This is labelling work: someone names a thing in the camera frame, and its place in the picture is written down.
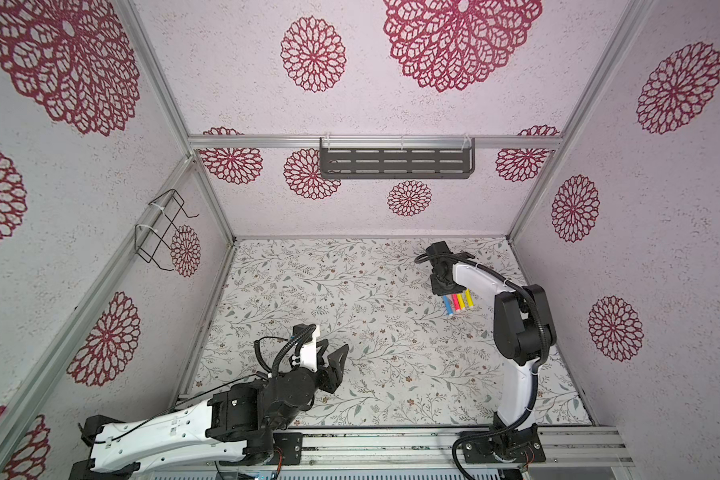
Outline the blue highlighter pen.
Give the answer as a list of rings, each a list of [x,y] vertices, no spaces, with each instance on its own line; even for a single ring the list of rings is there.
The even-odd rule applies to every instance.
[[[452,306],[452,303],[451,303],[450,296],[444,295],[442,298],[443,298],[443,302],[444,302],[444,305],[445,305],[445,309],[446,309],[447,315],[448,315],[448,316],[454,315],[454,310],[453,310],[453,306]]]

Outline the pink highlighter pen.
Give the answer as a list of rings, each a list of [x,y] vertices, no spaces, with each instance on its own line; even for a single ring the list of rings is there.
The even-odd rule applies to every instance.
[[[450,300],[451,300],[451,305],[452,305],[452,312],[454,314],[460,312],[462,307],[461,307],[461,302],[459,300],[459,296],[457,294],[452,294],[450,296]]]

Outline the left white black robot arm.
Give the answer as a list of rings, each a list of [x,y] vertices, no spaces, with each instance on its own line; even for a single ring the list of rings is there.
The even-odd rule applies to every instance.
[[[197,404],[141,422],[93,415],[81,427],[87,459],[73,464],[72,479],[128,479],[158,467],[199,461],[261,465],[279,452],[275,434],[310,410],[317,391],[335,392],[343,381],[348,345],[327,354],[317,344],[315,369],[296,367],[269,378],[233,383]]]

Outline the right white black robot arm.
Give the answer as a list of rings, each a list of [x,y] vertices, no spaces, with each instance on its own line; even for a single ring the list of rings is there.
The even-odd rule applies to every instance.
[[[477,262],[470,253],[452,252],[444,241],[431,244],[415,262],[431,265],[434,295],[448,297],[470,291],[494,303],[493,340],[506,360],[494,433],[505,435],[532,427],[539,371],[557,342],[546,291],[537,284],[521,286]]]

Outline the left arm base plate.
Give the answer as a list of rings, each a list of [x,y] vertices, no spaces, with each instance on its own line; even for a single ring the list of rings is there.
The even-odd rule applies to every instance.
[[[301,464],[304,435],[300,432],[275,432],[273,447],[264,465],[297,466]]]

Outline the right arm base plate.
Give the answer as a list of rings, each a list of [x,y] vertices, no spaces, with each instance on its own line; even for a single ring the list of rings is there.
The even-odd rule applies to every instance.
[[[463,452],[467,464],[478,463],[543,463],[546,454],[535,427],[515,430],[488,438],[477,433],[464,433]]]

